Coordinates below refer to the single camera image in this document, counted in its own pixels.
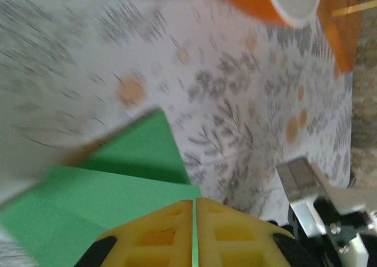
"green foam piece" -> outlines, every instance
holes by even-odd
[[[48,182],[0,210],[0,223],[41,267],[67,267],[106,230],[197,197],[191,185],[55,167]]]
[[[78,167],[172,183],[190,183],[164,112],[158,111]]]

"white tablecloth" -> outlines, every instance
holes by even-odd
[[[286,221],[275,167],[299,155],[348,184],[352,78],[316,19],[265,26],[223,0],[0,0],[0,38],[1,189],[156,107],[193,183],[243,212]]]

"leaf pattern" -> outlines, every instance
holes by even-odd
[[[352,77],[334,80],[318,21],[264,25],[219,0],[0,0],[0,39],[1,141],[35,152],[36,169],[162,108],[205,197],[282,225],[275,168],[303,154],[347,185]],[[373,46],[361,50],[373,57]],[[125,80],[143,89],[132,108],[118,95]],[[54,148],[49,160],[44,146]],[[10,171],[32,173],[12,167],[23,161],[14,150],[1,154]],[[373,175],[364,167],[357,184]]]
[[[343,149],[348,143],[351,131],[351,109],[348,107],[340,114],[338,126],[336,127],[336,137],[334,141],[333,152]]]
[[[216,77],[208,70],[196,74],[196,83],[188,90],[188,100],[203,101],[206,97],[218,100],[224,97],[229,90],[233,95],[247,91],[250,85],[250,76],[259,71],[259,62],[252,54],[242,53],[239,59],[223,52],[220,64],[217,66],[220,76]]]
[[[37,267],[22,248],[9,240],[0,241],[0,263],[7,267]]]

